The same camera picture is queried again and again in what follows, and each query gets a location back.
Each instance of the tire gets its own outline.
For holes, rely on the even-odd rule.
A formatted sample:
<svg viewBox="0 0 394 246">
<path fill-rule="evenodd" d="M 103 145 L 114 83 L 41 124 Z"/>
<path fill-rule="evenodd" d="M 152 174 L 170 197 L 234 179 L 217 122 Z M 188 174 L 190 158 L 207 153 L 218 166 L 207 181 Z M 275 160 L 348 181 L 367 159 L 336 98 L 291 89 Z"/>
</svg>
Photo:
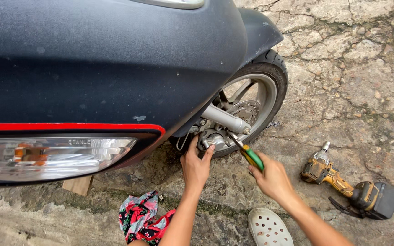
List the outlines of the tire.
<svg viewBox="0 0 394 246">
<path fill-rule="evenodd" d="M 265 127 L 268 126 L 268 124 L 273 120 L 276 113 L 281 108 L 282 102 L 285 99 L 285 95 L 287 92 L 288 74 L 283 59 L 273 50 L 270 50 L 266 54 L 265 58 L 266 59 L 264 62 L 254 63 L 254 61 L 252 61 L 251 63 L 246 64 L 241 69 L 239 69 L 235 74 L 233 74 L 233 76 L 229 79 L 229 81 L 234 81 L 235 79 L 248 74 L 264 74 L 270 77 L 276 85 L 276 100 L 273 105 L 273 108 L 271 109 L 270 113 L 265 118 L 265 120 L 258 126 L 258 128 L 255 131 L 253 131 L 246 139 L 243 140 L 244 143 L 249 143 L 251 140 L 254 140 L 265 129 Z M 191 136 L 191 134 L 188 136 L 181 150 L 182 153 L 185 153 L 186 150 L 188 149 L 192 137 L 193 136 Z M 178 138 L 170 137 L 169 141 L 175 148 Z M 232 147 L 227 148 L 225 150 L 222 149 L 220 151 L 217 151 L 216 153 L 214 153 L 212 158 L 217 158 L 230 154 L 235 150 L 238 150 L 238 147 L 233 145 Z"/>
</svg>

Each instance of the green plier handle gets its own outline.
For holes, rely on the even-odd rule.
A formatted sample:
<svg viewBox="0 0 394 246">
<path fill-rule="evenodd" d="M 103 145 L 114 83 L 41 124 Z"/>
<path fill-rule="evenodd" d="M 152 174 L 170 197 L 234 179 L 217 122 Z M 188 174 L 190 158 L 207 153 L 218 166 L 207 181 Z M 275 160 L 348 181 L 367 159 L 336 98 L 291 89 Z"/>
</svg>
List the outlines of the green plier handle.
<svg viewBox="0 0 394 246">
<path fill-rule="evenodd" d="M 264 170 L 264 164 L 262 164 L 262 160 L 247 144 L 245 144 L 243 148 L 240 149 L 240 152 L 250 163 L 250 165 L 257 167 L 261 172 Z"/>
</svg>

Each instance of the pliers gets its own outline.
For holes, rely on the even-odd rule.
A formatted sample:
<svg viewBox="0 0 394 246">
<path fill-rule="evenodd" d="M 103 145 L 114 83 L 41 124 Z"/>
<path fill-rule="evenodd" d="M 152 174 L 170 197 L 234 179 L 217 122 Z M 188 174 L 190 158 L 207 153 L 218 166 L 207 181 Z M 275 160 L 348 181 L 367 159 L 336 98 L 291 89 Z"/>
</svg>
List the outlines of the pliers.
<svg viewBox="0 0 394 246">
<path fill-rule="evenodd" d="M 243 144 L 241 140 L 231 131 L 227 131 L 230 139 L 239 147 L 239 151 L 250 163 L 250 165 L 257 167 L 261 172 L 264 170 L 262 160 L 253 152 L 253 150 L 247 145 Z"/>
</svg>

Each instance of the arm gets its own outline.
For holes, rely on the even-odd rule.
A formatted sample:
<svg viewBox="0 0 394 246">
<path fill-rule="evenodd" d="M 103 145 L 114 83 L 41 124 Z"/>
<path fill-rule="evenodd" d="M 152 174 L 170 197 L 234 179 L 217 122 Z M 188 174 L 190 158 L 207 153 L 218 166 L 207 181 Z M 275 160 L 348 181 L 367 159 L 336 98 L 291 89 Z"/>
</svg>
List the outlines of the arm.
<svg viewBox="0 0 394 246">
<path fill-rule="evenodd" d="M 261 152 L 257 154 L 264 164 L 264 170 L 261 173 L 253 166 L 249 166 L 249 170 L 261 191 L 277 201 L 293 217 L 314 246 L 353 246 L 299 198 L 282 163 L 270 160 Z"/>
<path fill-rule="evenodd" d="M 189 144 L 188 152 L 180 158 L 185 190 L 159 246 L 189 245 L 191 240 L 198 199 L 209 177 L 209 165 L 215 148 L 215 145 L 211 145 L 200 160 L 197 157 L 197 141 L 198 136 L 195 136 Z"/>
</svg>

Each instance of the floral cloth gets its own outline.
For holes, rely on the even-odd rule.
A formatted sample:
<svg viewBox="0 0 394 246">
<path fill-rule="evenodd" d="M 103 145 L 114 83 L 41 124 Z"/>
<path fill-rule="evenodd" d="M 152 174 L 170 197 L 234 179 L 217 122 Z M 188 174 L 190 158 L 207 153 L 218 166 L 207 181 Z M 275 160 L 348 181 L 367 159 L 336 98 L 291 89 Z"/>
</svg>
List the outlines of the floral cloth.
<svg viewBox="0 0 394 246">
<path fill-rule="evenodd" d="M 119 209 L 119 227 L 126 235 L 127 243 L 143 240 L 150 246 L 156 246 L 163 237 L 172 215 L 170 210 L 166 215 L 155 220 L 158 211 L 158 192 L 147 192 L 141 197 L 129 196 Z"/>
</svg>

